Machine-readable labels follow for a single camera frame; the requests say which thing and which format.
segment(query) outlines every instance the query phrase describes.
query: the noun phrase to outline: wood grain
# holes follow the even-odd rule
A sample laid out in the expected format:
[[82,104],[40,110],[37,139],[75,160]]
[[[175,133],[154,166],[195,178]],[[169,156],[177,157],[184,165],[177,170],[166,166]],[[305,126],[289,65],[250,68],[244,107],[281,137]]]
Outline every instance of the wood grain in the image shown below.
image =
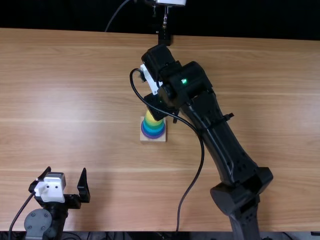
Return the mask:
[[[205,69],[231,128],[274,180],[261,195],[262,231],[320,226],[320,43],[175,36],[182,64]],[[129,72],[155,35],[0,29],[0,230],[6,231],[47,166],[76,193],[87,168],[91,203],[70,210],[65,230],[173,231],[179,200],[194,177],[194,133],[168,119],[167,143],[142,144],[146,107]],[[146,84],[136,81],[142,95]],[[200,178],[182,206],[183,231],[229,231],[209,190],[220,182],[206,152]],[[18,219],[38,208],[32,200]]]

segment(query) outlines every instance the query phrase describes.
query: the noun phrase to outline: black background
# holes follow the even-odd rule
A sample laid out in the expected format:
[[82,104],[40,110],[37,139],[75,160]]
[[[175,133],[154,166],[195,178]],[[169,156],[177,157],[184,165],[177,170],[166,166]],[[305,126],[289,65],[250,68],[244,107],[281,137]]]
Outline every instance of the black background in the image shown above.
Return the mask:
[[[103,32],[123,0],[8,0],[0,3],[0,27]],[[109,32],[155,33],[163,8],[127,3]],[[174,35],[320,39],[320,0],[187,0],[173,8]]]

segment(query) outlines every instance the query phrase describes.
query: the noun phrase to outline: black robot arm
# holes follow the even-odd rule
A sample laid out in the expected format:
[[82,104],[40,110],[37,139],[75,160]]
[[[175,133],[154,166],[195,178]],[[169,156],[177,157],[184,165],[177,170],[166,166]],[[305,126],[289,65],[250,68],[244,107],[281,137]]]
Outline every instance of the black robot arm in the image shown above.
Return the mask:
[[69,209],[80,209],[82,203],[90,202],[87,171],[82,170],[78,194],[64,194],[65,174],[51,172],[48,167],[33,183],[29,192],[42,208],[30,212],[24,221],[25,240],[60,240]]
[[[257,209],[260,193],[273,175],[258,167],[239,144],[223,115],[205,71],[196,62],[181,66],[165,45],[157,45],[142,56],[150,76],[162,85],[158,96],[144,99],[172,113],[181,110],[201,135],[218,169],[221,183],[210,190],[219,209],[229,217],[236,240],[260,240]],[[164,114],[149,108],[159,120]]]

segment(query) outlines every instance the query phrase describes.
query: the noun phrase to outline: cable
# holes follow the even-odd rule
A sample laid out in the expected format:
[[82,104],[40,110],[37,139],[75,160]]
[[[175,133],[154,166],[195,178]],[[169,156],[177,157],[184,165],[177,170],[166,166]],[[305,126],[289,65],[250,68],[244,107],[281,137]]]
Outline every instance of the cable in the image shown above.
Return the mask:
[[189,128],[191,128],[195,134],[197,135],[198,139],[199,139],[199,142],[200,142],[200,146],[201,146],[201,159],[200,159],[200,165],[199,165],[199,168],[192,180],[192,182],[190,183],[189,187],[186,189],[186,191],[184,192],[180,202],[179,202],[179,206],[178,206],[178,211],[177,211],[177,219],[176,219],[176,229],[175,231],[178,232],[179,230],[179,224],[180,224],[180,210],[181,210],[181,206],[182,206],[182,203],[184,202],[187,194],[189,193],[189,191],[191,190],[191,188],[195,185],[200,173],[201,173],[201,170],[202,170],[202,167],[204,165],[204,161],[205,161],[205,146],[204,146],[204,141],[202,140],[198,130],[190,123],[188,122],[187,120],[183,119],[182,117],[179,117],[179,116],[176,116],[172,113],[169,113],[169,112],[166,112],[166,111],[163,111],[155,106],[152,106],[150,103],[146,102],[146,100],[144,100],[144,98],[139,94],[139,92],[137,91],[136,87],[135,87],[135,84],[134,84],[134,78],[133,78],[133,75],[134,75],[134,72],[140,72],[141,76],[144,77],[144,73],[143,71],[141,71],[140,69],[138,68],[135,68],[133,69],[131,72],[130,72],[130,84],[131,84],[131,87],[135,93],[135,95],[147,106],[149,106],[150,108],[153,108],[155,110],[157,110],[158,112],[161,112],[163,114],[166,114],[170,117],[173,117],[181,122],[183,122],[184,124],[186,124]]
[[18,217],[20,216],[20,214],[22,213],[22,211],[25,209],[25,207],[27,206],[27,204],[30,202],[30,200],[32,199],[32,197],[36,194],[35,191],[33,191],[30,196],[26,199],[26,201],[24,202],[24,204],[22,205],[22,207],[20,208],[20,210],[18,211],[18,213],[15,215],[10,227],[9,227],[9,233],[8,233],[8,240],[11,240],[11,234],[12,234],[12,229],[14,228],[14,225],[18,219]]
[[130,0],[125,0],[119,7],[118,7],[118,9],[114,12],[114,14],[113,14],[113,16],[111,17],[111,19],[109,20],[109,22],[108,22],[108,25],[106,26],[106,28],[105,28],[105,32],[107,32],[108,31],[108,29],[109,29],[109,27],[110,27],[110,24],[112,23],[112,21],[114,20],[114,18],[115,18],[115,16],[118,14],[118,12],[122,9],[122,7],[124,6],[124,5],[126,5],[126,3],[128,3]]
[[288,239],[290,240],[294,240],[288,233],[286,233],[285,231],[282,232],[284,235],[286,235],[288,237]]
[[77,238],[79,238],[79,240],[81,240],[81,237],[80,237],[78,234],[75,234],[75,233],[70,232],[70,231],[65,231],[64,233],[65,233],[65,234],[71,234],[71,235],[74,235],[74,236],[76,236]]

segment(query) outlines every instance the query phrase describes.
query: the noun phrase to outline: metal bracket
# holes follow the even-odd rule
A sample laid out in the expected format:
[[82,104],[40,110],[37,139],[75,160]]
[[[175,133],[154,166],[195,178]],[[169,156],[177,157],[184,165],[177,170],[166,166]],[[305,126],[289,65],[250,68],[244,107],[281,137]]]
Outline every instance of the metal bracket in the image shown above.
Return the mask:
[[52,216],[50,212],[43,208],[33,210],[24,220],[25,240],[42,240],[51,223]]

